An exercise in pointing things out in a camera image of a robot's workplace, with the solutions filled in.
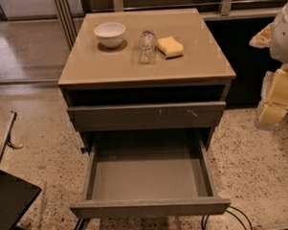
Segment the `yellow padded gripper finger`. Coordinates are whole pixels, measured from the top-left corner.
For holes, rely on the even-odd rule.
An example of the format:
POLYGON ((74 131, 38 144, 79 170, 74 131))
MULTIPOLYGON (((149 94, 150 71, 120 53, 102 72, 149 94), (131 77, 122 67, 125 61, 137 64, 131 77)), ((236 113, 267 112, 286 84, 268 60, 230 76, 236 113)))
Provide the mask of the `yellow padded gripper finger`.
POLYGON ((288 63, 266 72, 257 113, 258 121, 270 126, 278 125, 288 113, 288 63))

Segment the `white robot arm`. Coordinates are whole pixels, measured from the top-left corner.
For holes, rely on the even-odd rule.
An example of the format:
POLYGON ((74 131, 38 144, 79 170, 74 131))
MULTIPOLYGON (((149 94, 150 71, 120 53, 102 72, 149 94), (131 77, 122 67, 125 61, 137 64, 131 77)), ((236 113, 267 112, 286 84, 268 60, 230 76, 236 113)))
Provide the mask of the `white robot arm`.
POLYGON ((281 63, 275 72, 266 72, 256 109, 255 126, 271 129, 288 113, 288 2, 271 24, 252 37, 249 45, 258 49, 267 47, 271 58, 281 63))

